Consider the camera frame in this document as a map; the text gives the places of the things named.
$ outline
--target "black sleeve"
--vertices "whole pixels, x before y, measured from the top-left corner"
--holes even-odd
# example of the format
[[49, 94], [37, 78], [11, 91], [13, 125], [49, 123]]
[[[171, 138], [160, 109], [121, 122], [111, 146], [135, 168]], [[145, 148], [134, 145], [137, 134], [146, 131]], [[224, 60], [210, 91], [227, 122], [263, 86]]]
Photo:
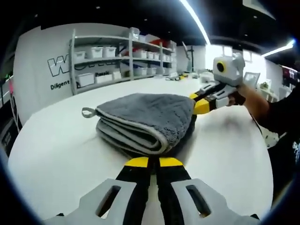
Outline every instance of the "black sleeve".
[[269, 103], [270, 108], [266, 117], [258, 123], [271, 132], [282, 135], [300, 126], [300, 83], [291, 94], [279, 102]]

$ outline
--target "black ceiling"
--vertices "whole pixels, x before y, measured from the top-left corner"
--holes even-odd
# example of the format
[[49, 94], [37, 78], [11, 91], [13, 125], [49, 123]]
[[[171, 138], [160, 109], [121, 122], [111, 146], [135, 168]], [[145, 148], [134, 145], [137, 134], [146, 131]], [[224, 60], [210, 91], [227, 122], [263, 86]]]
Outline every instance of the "black ceiling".
[[[282, 47], [297, 37], [293, 26], [286, 25], [288, 16], [278, 3], [267, 5], [277, 20], [243, 6], [242, 0], [188, 0], [202, 22], [213, 44], [231, 45], [235, 49], [249, 49], [258, 53]], [[179, 45], [204, 45], [204, 38], [188, 11], [179, 0], [87, 0], [38, 1], [14, 6], [7, 34], [22, 22], [21, 33], [34, 27], [42, 29], [66, 23], [108, 23], [125, 27], [137, 27], [163, 39], [171, 39]], [[293, 67], [297, 48], [278, 53], [268, 59]]]

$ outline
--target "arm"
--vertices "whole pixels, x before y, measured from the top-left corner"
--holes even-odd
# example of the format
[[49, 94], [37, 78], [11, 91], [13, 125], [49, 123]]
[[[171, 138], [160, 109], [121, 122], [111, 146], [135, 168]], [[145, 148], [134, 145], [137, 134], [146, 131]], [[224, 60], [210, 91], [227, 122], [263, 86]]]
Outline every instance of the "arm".
[[300, 84], [288, 97], [275, 103], [269, 103], [244, 84], [238, 92], [246, 98], [244, 106], [261, 126], [279, 135], [295, 127], [295, 119], [300, 114]]

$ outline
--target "towel loop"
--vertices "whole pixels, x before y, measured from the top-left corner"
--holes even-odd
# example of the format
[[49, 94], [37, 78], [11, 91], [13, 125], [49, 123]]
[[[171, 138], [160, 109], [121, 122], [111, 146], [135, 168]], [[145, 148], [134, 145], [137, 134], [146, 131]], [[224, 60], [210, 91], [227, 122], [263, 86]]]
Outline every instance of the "towel loop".
[[82, 108], [81, 114], [84, 118], [92, 118], [96, 115], [96, 110], [85, 107], [85, 108]]

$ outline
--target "gray towel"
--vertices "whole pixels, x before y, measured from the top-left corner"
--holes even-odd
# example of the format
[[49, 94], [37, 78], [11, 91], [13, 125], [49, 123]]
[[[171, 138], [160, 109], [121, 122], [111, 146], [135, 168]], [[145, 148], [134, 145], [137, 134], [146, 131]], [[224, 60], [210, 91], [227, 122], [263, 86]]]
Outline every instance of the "gray towel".
[[170, 94], [132, 94], [103, 103], [82, 115], [101, 119], [96, 130], [110, 144], [141, 155], [167, 153], [186, 134], [195, 101]]

